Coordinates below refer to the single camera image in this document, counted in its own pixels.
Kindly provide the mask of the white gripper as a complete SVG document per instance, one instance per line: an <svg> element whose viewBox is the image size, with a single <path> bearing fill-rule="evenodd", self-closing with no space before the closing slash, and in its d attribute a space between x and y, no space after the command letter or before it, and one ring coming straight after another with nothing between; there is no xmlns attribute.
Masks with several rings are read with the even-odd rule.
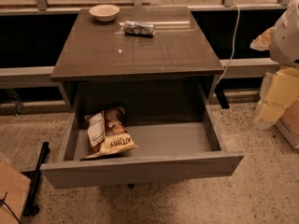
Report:
<svg viewBox="0 0 299 224"><path fill-rule="evenodd" d="M249 45L258 51L269 50L273 28L270 27L258 35ZM299 70L289 67L277 71L272 78L268 93L267 104L259 102L255 109L253 124L260 130L269 129L299 97Z"/></svg>

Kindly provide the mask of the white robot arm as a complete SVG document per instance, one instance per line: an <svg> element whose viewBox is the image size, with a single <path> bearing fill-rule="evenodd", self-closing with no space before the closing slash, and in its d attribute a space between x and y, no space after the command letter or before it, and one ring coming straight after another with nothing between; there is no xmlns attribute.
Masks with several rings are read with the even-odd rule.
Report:
<svg viewBox="0 0 299 224"><path fill-rule="evenodd" d="M268 50L272 61L280 65L275 74L267 73L260 89L254 125L268 129L299 96L299 0L292 2L273 27L255 38L250 47Z"/></svg>

